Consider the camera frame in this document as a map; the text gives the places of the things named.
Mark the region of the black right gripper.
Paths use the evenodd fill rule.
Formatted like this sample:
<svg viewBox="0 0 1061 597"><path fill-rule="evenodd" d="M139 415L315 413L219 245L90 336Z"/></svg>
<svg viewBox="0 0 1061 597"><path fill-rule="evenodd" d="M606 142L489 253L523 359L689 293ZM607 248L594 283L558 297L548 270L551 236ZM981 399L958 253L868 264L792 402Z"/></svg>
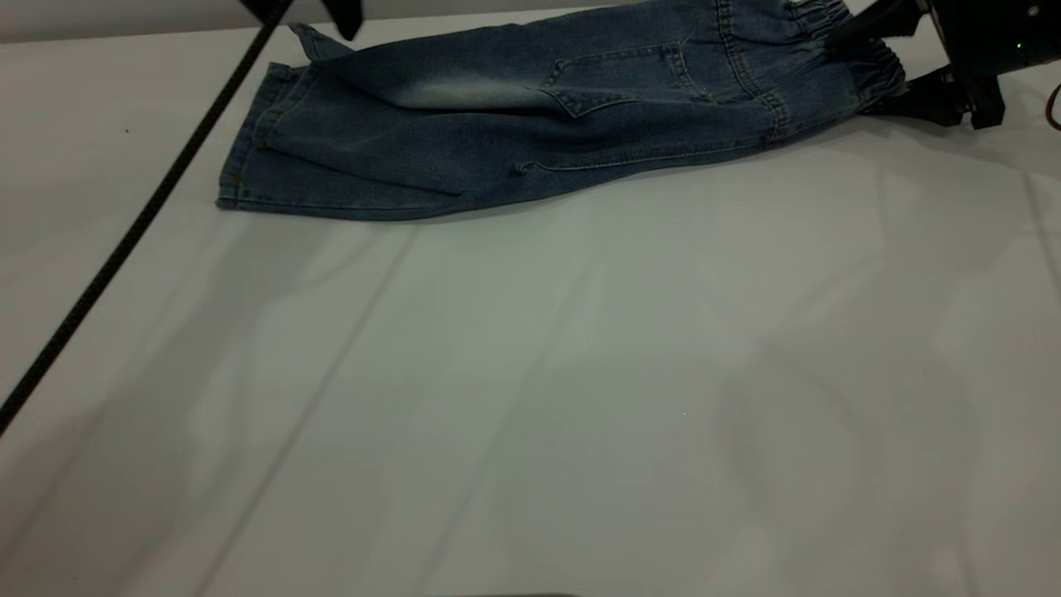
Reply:
<svg viewBox="0 0 1061 597"><path fill-rule="evenodd" d="M1001 75L1056 63L1060 56L1058 1L930 1L929 15L947 65L906 80L895 94L865 110L974 129L1001 125ZM875 1L827 35L828 46L914 36L924 1Z"/></svg>

